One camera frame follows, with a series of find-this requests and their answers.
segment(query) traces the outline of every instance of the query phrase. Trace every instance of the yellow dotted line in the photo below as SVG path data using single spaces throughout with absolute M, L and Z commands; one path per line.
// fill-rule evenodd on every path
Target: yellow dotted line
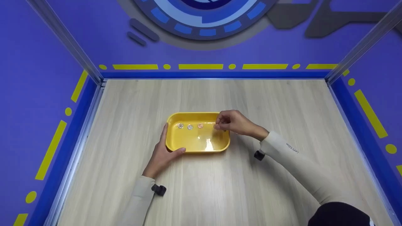
M 115 70 L 158 70 L 157 64 L 112 64 Z M 241 64 L 243 70 L 283 70 L 287 69 L 288 64 Z M 308 64 L 306 69 L 311 70 L 331 70 L 334 69 L 337 64 Z M 102 70 L 106 70 L 107 66 L 99 64 L 98 67 Z M 229 64 L 228 68 L 233 70 L 237 67 L 236 64 Z M 292 69 L 296 70 L 301 67 L 301 64 L 294 64 Z M 172 67 L 170 64 L 164 64 L 163 69 L 170 70 Z M 222 70 L 223 64 L 178 64 L 179 70 Z
M 343 73 L 343 76 L 346 76 L 347 74 L 349 74 L 349 70 L 346 70 Z M 348 80 L 348 85 L 349 86 L 354 86 L 355 83 L 356 83 L 356 80 L 354 78 L 350 78 Z M 370 104 L 367 101 L 366 97 L 364 96 L 363 92 L 361 90 L 356 91 L 355 92 L 355 97 L 356 97 L 357 101 L 359 102 L 361 108 L 363 109 L 364 113 L 366 114 L 366 117 L 369 120 L 369 122 L 371 123 L 371 126 L 373 127 L 374 131 L 376 132 L 378 138 L 387 137 L 388 134 L 387 134 L 386 130 L 384 129 L 383 125 L 381 124 L 381 122 L 377 118 L 377 115 L 374 113 L 374 110 L 370 106 Z M 397 148 L 393 144 L 387 144 L 385 146 L 385 150 L 389 154 L 395 154 L 396 151 L 397 151 Z M 398 170 L 398 172 L 402 176 L 402 165 L 396 166 L 396 169 Z
M 99 65 L 99 68 L 104 68 L 106 69 L 105 65 Z M 86 77 L 88 76 L 88 73 L 84 70 L 80 76 L 80 79 L 77 82 L 77 85 L 74 89 L 74 92 L 71 96 L 71 100 L 73 102 L 77 102 L 78 97 L 82 91 L 82 88 L 84 86 Z M 72 110 L 70 107 L 67 107 L 64 110 L 64 113 L 66 114 L 66 116 L 71 116 L 72 114 Z M 66 129 L 67 123 L 63 120 L 60 120 L 59 125 L 53 135 L 53 138 L 50 142 L 49 147 L 47 148 L 47 151 L 45 153 L 45 157 L 42 160 L 42 163 L 39 167 L 38 172 L 36 173 L 35 179 L 36 180 L 43 180 L 45 178 L 46 172 L 50 166 L 51 161 L 53 160 L 53 156 L 57 150 L 57 147 L 59 146 L 60 140 L 64 134 L 64 130 Z M 29 192 L 26 197 L 25 197 L 25 202 L 27 204 L 32 203 L 33 201 L 35 201 L 37 196 L 36 191 L 31 191 Z M 17 218 L 14 221 L 13 226 L 23 226 L 25 221 L 28 218 L 28 214 L 27 213 L 23 213 L 23 214 L 18 214 Z

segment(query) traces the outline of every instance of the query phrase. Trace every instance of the light wood surface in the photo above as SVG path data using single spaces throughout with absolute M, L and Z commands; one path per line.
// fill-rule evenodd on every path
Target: light wood surface
M 168 116 L 238 109 L 330 170 L 377 225 L 392 225 L 323 80 L 108 80 L 59 226 L 115 225 Z M 157 179 L 147 226 L 307 225 L 315 199 L 259 144 L 231 134 L 218 154 L 187 154 Z

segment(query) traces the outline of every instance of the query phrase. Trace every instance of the beige long sleeve shirt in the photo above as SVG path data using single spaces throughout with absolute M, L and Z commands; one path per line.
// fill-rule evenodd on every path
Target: beige long sleeve shirt
M 356 206 L 351 197 L 342 192 L 337 183 L 319 165 L 307 159 L 290 146 L 279 134 L 272 131 L 260 142 L 260 152 L 273 158 L 287 169 L 320 203 L 344 202 Z M 155 184 L 152 178 L 140 176 L 119 226 L 142 226 L 151 204 Z

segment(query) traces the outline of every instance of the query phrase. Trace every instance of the yellow tray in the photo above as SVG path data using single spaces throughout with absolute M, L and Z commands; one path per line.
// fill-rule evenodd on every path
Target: yellow tray
M 186 152 L 206 153 L 221 152 L 228 148 L 230 143 L 229 131 L 216 130 L 215 125 L 218 112 L 178 112 L 168 118 L 168 133 L 166 146 L 174 151 L 185 147 Z

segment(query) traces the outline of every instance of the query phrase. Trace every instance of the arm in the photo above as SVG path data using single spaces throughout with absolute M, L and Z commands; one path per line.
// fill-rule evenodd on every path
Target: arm
M 142 226 L 148 208 L 154 197 L 154 191 L 151 190 L 155 184 L 155 178 L 165 169 L 174 159 L 181 156 L 186 149 L 179 148 L 176 151 L 169 152 L 166 149 L 166 133 L 168 124 L 163 127 L 159 142 L 155 145 L 152 157 L 148 162 L 142 176 L 140 176 L 134 185 L 130 200 L 124 209 L 124 213 L 119 220 L 119 226 Z
M 350 203 L 351 198 L 338 187 L 330 174 L 290 146 L 279 134 L 270 132 L 260 142 L 261 150 L 281 164 L 322 205 L 328 202 Z
M 324 173 L 318 164 L 299 153 L 279 134 L 268 132 L 263 127 L 254 124 L 239 111 L 222 111 L 216 120 L 215 129 L 230 130 L 258 139 L 261 144 L 260 152 L 273 158 L 288 170 L 320 204 L 333 201 L 354 204 L 352 199 L 338 187 L 329 174 Z

